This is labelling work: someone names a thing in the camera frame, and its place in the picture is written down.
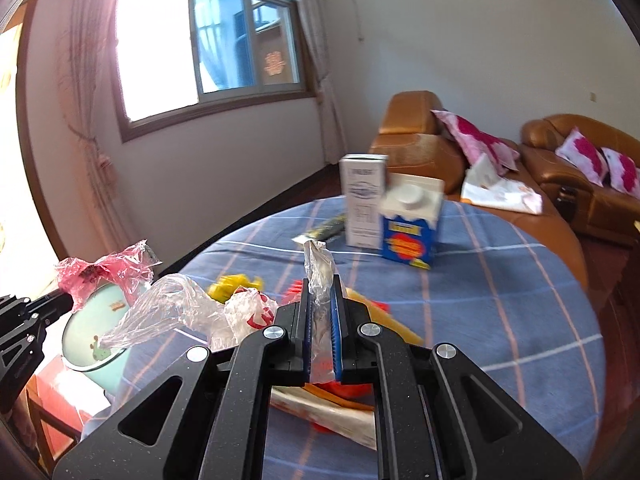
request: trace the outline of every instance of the blue box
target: blue box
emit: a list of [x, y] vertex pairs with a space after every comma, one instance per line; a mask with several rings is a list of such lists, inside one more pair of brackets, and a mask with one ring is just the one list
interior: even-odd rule
[[431, 269], [443, 191], [444, 183], [437, 178], [391, 174], [379, 208], [383, 258]]

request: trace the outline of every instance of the trash can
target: trash can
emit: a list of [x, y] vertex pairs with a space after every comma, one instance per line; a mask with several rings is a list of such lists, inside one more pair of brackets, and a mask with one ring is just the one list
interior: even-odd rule
[[97, 339], [114, 328], [129, 309], [120, 287], [106, 283], [89, 296], [82, 310], [72, 314], [62, 333], [62, 361], [82, 372], [115, 396], [129, 351], [103, 350]]

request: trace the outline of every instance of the plastic bag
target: plastic bag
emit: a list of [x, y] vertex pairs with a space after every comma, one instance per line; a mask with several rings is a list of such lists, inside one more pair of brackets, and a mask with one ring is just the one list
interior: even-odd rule
[[324, 242], [305, 242], [305, 270], [309, 279], [309, 293], [313, 299], [309, 382], [328, 383], [335, 380], [331, 342], [331, 287], [337, 270], [334, 257]]
[[278, 304], [256, 288], [239, 286], [225, 303], [225, 317], [238, 343], [273, 324]]
[[223, 305], [188, 276], [169, 274], [142, 294], [98, 345], [128, 348], [186, 326], [204, 334], [215, 352], [237, 346], [251, 332], [272, 324], [277, 307], [258, 290], [242, 287]]
[[271, 405], [283, 412], [319, 424], [362, 446], [376, 449], [376, 421], [373, 410], [344, 408], [295, 386], [274, 386], [271, 389]]
[[119, 286], [129, 306], [149, 289], [154, 278], [151, 267], [160, 260], [142, 240], [120, 253], [111, 253], [90, 264], [80, 258], [66, 258], [56, 265], [58, 287], [74, 299], [72, 312], [84, 307], [100, 280]]

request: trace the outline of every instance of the box lid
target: box lid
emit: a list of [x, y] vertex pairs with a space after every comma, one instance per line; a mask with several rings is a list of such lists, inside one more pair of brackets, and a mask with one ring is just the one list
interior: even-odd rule
[[444, 181], [427, 176], [391, 173], [379, 209], [380, 214], [387, 218], [400, 215], [409, 222], [423, 219], [435, 230], [443, 199]]
[[340, 159], [340, 162], [347, 162], [349, 160], [356, 160], [359, 162], [386, 162], [387, 159], [387, 155], [378, 155], [376, 153], [353, 153], [352, 155], [345, 155]]

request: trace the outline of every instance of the orange leather sofa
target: orange leather sofa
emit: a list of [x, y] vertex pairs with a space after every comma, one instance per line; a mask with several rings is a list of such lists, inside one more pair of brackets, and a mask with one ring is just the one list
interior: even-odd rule
[[638, 234], [634, 222], [640, 220], [640, 200], [607, 184], [593, 185], [575, 166], [554, 153], [576, 126], [596, 148], [623, 153], [640, 167], [640, 141], [607, 124], [571, 114], [526, 123], [521, 131], [522, 161], [552, 201], [566, 203], [564, 217], [574, 231], [630, 246]]
[[[388, 104], [369, 152], [387, 155], [387, 167], [393, 173], [442, 179], [447, 198], [458, 201], [468, 163], [458, 145], [441, 135], [444, 127], [431, 110], [443, 109], [440, 99], [432, 92], [396, 94]], [[512, 140], [503, 140], [513, 149], [518, 149]], [[487, 211], [519, 227], [560, 256], [586, 290], [588, 277], [580, 242], [521, 160], [518, 161], [518, 170], [510, 171], [506, 177], [536, 190], [543, 199], [543, 214], [534, 216], [497, 209]]]

